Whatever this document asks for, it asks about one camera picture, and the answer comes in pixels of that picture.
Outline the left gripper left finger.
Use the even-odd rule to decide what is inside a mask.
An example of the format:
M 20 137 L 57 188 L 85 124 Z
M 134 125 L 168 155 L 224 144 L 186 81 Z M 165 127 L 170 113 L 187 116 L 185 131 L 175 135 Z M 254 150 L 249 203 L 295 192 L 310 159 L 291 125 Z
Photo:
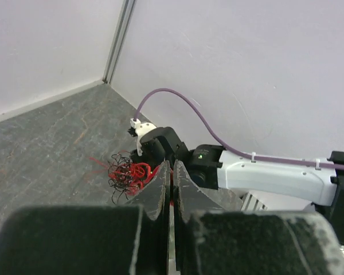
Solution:
M 167 274 L 170 164 L 121 206 L 23 207 L 0 230 L 0 274 Z

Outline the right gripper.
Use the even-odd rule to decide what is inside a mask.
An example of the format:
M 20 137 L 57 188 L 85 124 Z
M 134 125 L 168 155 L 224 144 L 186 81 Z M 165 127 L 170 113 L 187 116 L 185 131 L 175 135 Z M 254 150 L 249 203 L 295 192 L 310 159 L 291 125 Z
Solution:
M 161 128 L 153 129 L 140 138 L 139 144 L 142 154 L 138 155 L 138 149 L 131 151 L 130 158 L 133 163 L 146 163 L 152 171 L 165 160 L 166 152 L 157 139 L 161 130 Z

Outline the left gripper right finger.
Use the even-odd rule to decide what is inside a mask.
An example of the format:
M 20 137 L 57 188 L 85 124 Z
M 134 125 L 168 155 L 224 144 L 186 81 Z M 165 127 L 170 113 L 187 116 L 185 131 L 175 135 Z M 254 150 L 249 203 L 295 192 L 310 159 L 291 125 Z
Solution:
M 227 211 L 173 169 L 175 261 L 181 274 L 344 274 L 334 230 L 318 213 Z

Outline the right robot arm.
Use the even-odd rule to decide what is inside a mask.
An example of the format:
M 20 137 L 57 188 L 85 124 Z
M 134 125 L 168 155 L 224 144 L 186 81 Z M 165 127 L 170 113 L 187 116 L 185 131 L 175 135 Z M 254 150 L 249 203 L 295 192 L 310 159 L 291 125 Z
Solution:
M 156 168 L 165 160 L 181 161 L 197 186 L 241 191 L 245 210 L 269 208 L 254 191 L 305 200 L 329 221 L 344 245 L 344 152 L 334 151 L 325 159 L 280 162 L 269 156 L 245 158 L 217 145 L 189 150 L 171 127 L 151 123 L 132 126 L 129 133 L 136 138 L 133 162 Z

